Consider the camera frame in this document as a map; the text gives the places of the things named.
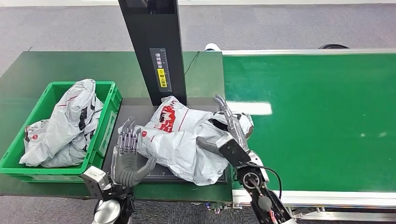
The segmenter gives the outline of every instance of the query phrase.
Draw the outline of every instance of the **black cable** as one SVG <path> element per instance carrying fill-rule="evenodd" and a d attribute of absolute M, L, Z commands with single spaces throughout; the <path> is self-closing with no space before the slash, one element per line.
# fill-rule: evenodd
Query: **black cable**
<path fill-rule="evenodd" d="M 198 54 L 200 53 L 200 51 L 198 51 L 195 56 L 193 57 L 193 59 L 191 60 L 190 64 L 188 65 L 188 68 L 186 70 L 186 72 L 184 73 L 184 75 L 187 74 L 188 70 L 190 70 L 191 64 L 194 62 L 195 58 L 197 58 Z"/>
<path fill-rule="evenodd" d="M 259 166 L 259 165 L 248 163 L 248 162 L 245 162 L 244 164 L 247 165 L 247 166 L 250 166 L 250 167 L 262 168 L 262 169 L 266 169 L 266 170 L 271 171 L 271 173 L 273 173 L 278 178 L 278 182 L 279 182 L 279 199 L 281 199 L 281 197 L 282 197 L 282 181 L 281 181 L 281 177 L 278 175 L 278 173 L 276 171 L 274 171 L 273 169 L 271 169 L 269 167 Z"/>
<path fill-rule="evenodd" d="M 319 49 L 349 49 L 349 47 L 337 43 L 328 43 L 320 46 Z"/>

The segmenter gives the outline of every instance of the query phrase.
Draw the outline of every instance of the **plastic bin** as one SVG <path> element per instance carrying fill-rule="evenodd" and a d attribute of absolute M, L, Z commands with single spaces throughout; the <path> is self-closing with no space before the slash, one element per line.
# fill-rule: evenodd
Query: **plastic bin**
<path fill-rule="evenodd" d="M 83 163 L 64 168 L 27 167 L 24 164 L 19 164 L 20 158 L 25 153 L 23 145 L 24 127 L 39 120 L 50 118 L 55 104 L 74 83 L 52 82 L 47 86 L 1 159 L 0 173 L 16 177 L 24 182 L 83 182 L 80 175 L 89 166 L 102 167 L 121 104 L 121 94 L 115 86 L 115 82 L 107 81 L 96 82 L 96 95 L 104 105 L 96 133 L 87 149 Z"/>

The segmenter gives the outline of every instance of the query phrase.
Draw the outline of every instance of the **gray carpet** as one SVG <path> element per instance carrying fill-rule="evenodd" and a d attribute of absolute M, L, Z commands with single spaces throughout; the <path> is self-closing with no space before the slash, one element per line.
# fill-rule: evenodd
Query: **gray carpet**
<path fill-rule="evenodd" d="M 395 48 L 396 5 L 180 6 L 184 50 Z M 24 50 L 133 50 L 118 7 L 0 7 L 0 76 Z M 95 201 L 0 197 L 0 224 L 90 224 Z M 251 209 L 137 202 L 134 223 L 257 223 Z"/>

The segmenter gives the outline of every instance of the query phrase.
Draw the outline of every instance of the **wrinkled plastic bag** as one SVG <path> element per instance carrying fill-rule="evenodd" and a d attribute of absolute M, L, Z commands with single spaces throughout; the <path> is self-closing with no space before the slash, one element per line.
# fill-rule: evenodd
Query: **wrinkled plastic bag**
<path fill-rule="evenodd" d="M 76 82 L 55 105 L 50 119 L 25 128 L 26 166 L 64 167 L 80 164 L 95 133 L 103 104 L 95 81 Z"/>
<path fill-rule="evenodd" d="M 247 135 L 253 128 L 249 115 L 236 114 Z M 139 133 L 136 151 L 145 157 L 157 158 L 157 163 L 198 186 L 214 184 L 228 166 L 228 161 L 196 144 L 198 136 L 215 143 L 227 133 L 227 121 L 222 112 L 189 109 L 175 97 L 163 98 L 163 103 L 146 126 L 135 126 Z"/>

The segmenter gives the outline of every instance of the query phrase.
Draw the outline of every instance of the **label sticker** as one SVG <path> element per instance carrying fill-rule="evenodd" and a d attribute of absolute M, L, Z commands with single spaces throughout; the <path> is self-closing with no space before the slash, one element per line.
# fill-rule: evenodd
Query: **label sticker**
<path fill-rule="evenodd" d="M 154 70 L 157 73 L 157 82 L 160 92 L 172 92 L 168 61 L 165 48 L 150 48 L 151 59 L 153 60 Z"/>

